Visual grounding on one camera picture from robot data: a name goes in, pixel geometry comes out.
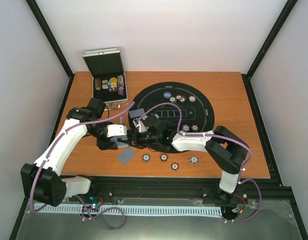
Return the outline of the blue-backed card deck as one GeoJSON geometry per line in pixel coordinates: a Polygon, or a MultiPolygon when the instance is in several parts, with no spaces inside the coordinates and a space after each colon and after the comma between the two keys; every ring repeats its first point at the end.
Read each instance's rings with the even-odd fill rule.
{"type": "Polygon", "coordinates": [[[116,146],[118,148],[126,148],[129,146],[129,144],[127,143],[127,138],[126,137],[117,137],[117,136],[113,136],[110,141],[115,143],[116,146]]]}

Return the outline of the dealt card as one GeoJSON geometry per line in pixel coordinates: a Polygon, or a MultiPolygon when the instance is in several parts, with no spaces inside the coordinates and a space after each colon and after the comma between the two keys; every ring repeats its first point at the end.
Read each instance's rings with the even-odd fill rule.
{"type": "Polygon", "coordinates": [[[117,158],[122,164],[127,164],[135,155],[136,151],[128,146],[117,156],[117,158]]]}
{"type": "Polygon", "coordinates": [[[145,110],[144,110],[143,108],[131,110],[131,111],[129,111],[129,117],[130,117],[131,119],[139,118],[139,117],[141,117],[144,113],[145,113],[145,110]]]}

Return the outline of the green poker chip stack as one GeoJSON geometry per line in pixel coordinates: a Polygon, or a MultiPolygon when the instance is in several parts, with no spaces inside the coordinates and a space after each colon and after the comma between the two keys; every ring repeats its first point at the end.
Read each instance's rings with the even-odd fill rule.
{"type": "Polygon", "coordinates": [[[151,156],[149,154],[144,154],[142,156],[142,161],[143,162],[149,162],[151,160],[151,156]]]}

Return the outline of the brown poker chip stack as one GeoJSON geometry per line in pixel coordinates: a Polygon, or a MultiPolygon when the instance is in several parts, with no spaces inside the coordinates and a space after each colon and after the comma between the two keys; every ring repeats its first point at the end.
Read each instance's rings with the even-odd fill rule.
{"type": "Polygon", "coordinates": [[[162,162],[166,162],[167,160],[168,160],[168,155],[167,154],[161,154],[160,155],[160,160],[162,161],[162,162]]]}

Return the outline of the single brown chip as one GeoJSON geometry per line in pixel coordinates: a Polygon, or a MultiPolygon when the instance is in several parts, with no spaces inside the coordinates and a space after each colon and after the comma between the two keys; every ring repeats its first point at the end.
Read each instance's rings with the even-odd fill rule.
{"type": "Polygon", "coordinates": [[[176,171],[179,169],[179,165],[176,162],[174,162],[171,164],[171,169],[176,171]]]}

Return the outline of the purple small blind button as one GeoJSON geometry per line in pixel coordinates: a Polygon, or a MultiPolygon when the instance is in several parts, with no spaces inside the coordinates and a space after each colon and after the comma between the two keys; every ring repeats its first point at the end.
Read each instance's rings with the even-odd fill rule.
{"type": "Polygon", "coordinates": [[[166,99],[169,99],[171,96],[172,96],[172,94],[170,92],[165,92],[163,94],[163,97],[166,98],[166,99]]]}

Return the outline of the green chips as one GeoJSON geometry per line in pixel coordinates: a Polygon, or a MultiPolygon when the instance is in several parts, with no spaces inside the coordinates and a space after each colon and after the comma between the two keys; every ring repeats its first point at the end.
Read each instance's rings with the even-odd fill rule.
{"type": "Polygon", "coordinates": [[[172,96],[172,97],[169,98],[169,101],[170,101],[171,103],[175,104],[177,100],[176,100],[175,97],[172,96]]]}

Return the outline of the brown chip top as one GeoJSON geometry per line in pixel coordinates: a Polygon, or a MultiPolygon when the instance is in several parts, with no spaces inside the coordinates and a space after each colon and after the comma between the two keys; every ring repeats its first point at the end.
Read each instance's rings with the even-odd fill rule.
{"type": "Polygon", "coordinates": [[[182,98],[182,96],[181,95],[177,95],[175,98],[179,101],[182,98]]]}
{"type": "Polygon", "coordinates": [[[184,102],[186,101],[186,99],[185,99],[184,97],[181,97],[181,98],[179,99],[179,101],[180,101],[181,103],[184,103],[184,102]]]}

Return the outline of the brown chip mat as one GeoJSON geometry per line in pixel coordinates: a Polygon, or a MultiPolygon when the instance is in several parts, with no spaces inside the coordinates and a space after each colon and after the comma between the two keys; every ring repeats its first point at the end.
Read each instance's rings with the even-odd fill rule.
{"type": "Polygon", "coordinates": [[[193,132],[198,132],[199,131],[199,126],[197,124],[193,124],[191,126],[191,129],[192,129],[193,132]]]}

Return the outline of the blue poker chip stack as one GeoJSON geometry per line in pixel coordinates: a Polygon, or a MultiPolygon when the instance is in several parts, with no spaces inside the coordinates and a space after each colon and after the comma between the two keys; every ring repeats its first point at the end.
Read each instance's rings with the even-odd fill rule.
{"type": "Polygon", "coordinates": [[[197,164],[199,161],[199,158],[197,156],[190,156],[188,160],[191,164],[197,164]]]}

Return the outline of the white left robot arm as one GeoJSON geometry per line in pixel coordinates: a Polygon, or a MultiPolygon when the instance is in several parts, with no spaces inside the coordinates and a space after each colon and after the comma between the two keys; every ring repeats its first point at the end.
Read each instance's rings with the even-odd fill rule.
{"type": "Polygon", "coordinates": [[[86,107],[73,107],[47,150],[33,164],[23,165],[21,180],[32,211],[35,210],[34,202],[56,207],[65,198],[75,195],[89,202],[97,198],[98,188],[92,177],[61,178],[60,175],[71,152],[86,134],[99,138],[105,123],[121,116],[118,113],[101,119],[105,107],[106,104],[97,98],[91,98],[86,107]]]}

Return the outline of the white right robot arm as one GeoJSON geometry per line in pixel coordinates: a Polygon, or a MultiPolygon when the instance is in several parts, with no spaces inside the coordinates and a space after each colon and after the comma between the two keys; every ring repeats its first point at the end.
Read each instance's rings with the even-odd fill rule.
{"type": "Polygon", "coordinates": [[[161,153],[208,153],[222,170],[219,189],[227,194],[234,193],[245,162],[252,157],[248,145],[224,126],[205,132],[178,131],[166,127],[155,116],[138,120],[131,129],[125,128],[118,141],[138,149],[149,147],[161,153]]]}

